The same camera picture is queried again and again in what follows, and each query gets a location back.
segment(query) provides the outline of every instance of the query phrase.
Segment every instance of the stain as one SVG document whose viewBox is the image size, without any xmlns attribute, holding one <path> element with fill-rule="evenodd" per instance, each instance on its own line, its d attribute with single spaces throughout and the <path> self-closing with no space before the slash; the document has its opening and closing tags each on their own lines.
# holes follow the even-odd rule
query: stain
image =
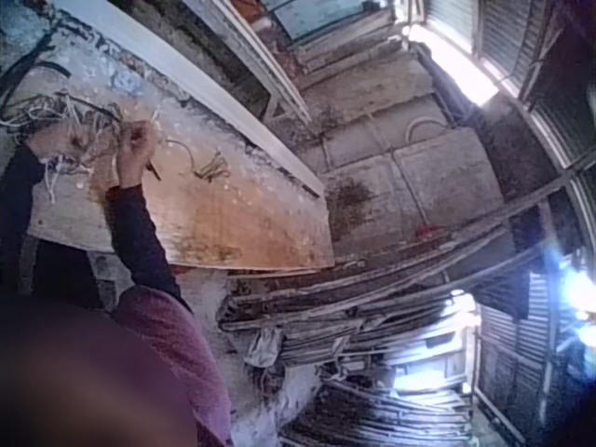
<svg viewBox="0 0 596 447">
<path fill-rule="evenodd" d="M 364 205 L 371 197 L 371 191 L 354 179 L 343 181 L 328 195 L 333 242 L 364 223 Z"/>
<path fill-rule="evenodd" d="M 242 250 L 236 247 L 214 245 L 212 249 L 217 253 L 218 258 L 222 263 L 238 259 L 242 256 Z"/>
</svg>

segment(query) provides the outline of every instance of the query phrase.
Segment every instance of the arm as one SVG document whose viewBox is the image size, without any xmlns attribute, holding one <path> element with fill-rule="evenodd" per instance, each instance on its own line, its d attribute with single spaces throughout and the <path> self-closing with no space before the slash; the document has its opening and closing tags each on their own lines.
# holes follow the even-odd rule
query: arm
<svg viewBox="0 0 596 447">
<path fill-rule="evenodd" d="M 33 188 L 44 178 L 40 159 L 66 155 L 77 158 L 88 143 L 87 126 L 71 122 L 39 130 L 17 148 L 0 182 L 0 284 L 16 292 L 19 284 L 20 248 L 29 227 Z"/>
<path fill-rule="evenodd" d="M 132 281 L 138 286 L 164 291 L 190 311 L 157 239 L 141 186 L 113 188 L 108 192 L 108 202 L 115 252 L 130 270 Z"/>
<path fill-rule="evenodd" d="M 0 182 L 0 283 L 11 292 L 18 291 L 20 248 L 31 219 L 33 188 L 43 177 L 43 165 L 23 145 Z"/>
<path fill-rule="evenodd" d="M 120 187 L 108 192 L 114 248 L 136 285 L 164 291 L 190 312 L 171 274 L 142 195 L 142 175 L 155 147 L 150 123 L 125 125 L 116 159 Z"/>
</svg>

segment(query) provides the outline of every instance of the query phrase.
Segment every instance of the red object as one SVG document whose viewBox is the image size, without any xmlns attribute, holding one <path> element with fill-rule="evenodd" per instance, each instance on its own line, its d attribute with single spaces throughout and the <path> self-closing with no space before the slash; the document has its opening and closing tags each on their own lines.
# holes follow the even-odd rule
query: red object
<svg viewBox="0 0 596 447">
<path fill-rule="evenodd" d="M 428 240 L 445 231 L 444 226 L 438 225 L 422 225 L 416 230 L 416 238 Z"/>
</svg>

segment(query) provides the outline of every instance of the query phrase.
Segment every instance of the concrete slab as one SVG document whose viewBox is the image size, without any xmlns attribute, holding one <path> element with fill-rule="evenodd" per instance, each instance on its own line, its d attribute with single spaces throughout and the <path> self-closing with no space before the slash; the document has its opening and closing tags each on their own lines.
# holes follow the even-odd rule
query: concrete slab
<svg viewBox="0 0 596 447">
<path fill-rule="evenodd" d="M 305 90 L 303 96 L 315 121 L 323 117 L 343 125 L 366 115 L 426 96 L 434 91 L 432 77 L 405 51 L 358 65 Z"/>
<path fill-rule="evenodd" d="M 322 144 L 309 144 L 296 147 L 294 153 L 315 174 L 324 174 L 329 170 Z"/>
<path fill-rule="evenodd" d="M 383 153 L 371 131 L 368 117 L 352 121 L 348 126 L 327 134 L 327 151 L 333 168 Z"/>
<path fill-rule="evenodd" d="M 323 178 L 336 256 L 381 249 L 411 238 L 422 224 L 391 156 L 373 156 Z"/>
<path fill-rule="evenodd" d="M 372 156 L 323 176 L 328 196 L 333 195 L 345 183 L 356 183 L 366 190 L 367 198 L 400 193 L 405 188 L 400 172 L 390 155 Z"/>
<path fill-rule="evenodd" d="M 472 129 L 456 129 L 394 154 L 432 224 L 460 224 L 504 203 L 493 167 Z"/>
</svg>

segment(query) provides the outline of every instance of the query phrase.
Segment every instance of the person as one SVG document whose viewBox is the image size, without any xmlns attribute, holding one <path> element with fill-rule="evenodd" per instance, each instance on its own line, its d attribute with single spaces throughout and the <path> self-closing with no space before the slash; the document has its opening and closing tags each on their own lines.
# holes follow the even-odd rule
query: person
<svg viewBox="0 0 596 447">
<path fill-rule="evenodd" d="M 106 197 L 115 252 L 134 287 L 102 312 L 83 251 L 40 241 L 32 296 L 19 258 L 44 177 L 40 160 L 79 156 L 90 130 L 64 121 L 18 148 L 0 183 L 0 411 L 3 445 L 223 446 L 230 400 L 207 339 L 171 274 L 142 176 L 156 149 L 148 122 L 125 123 L 119 186 Z"/>
</svg>

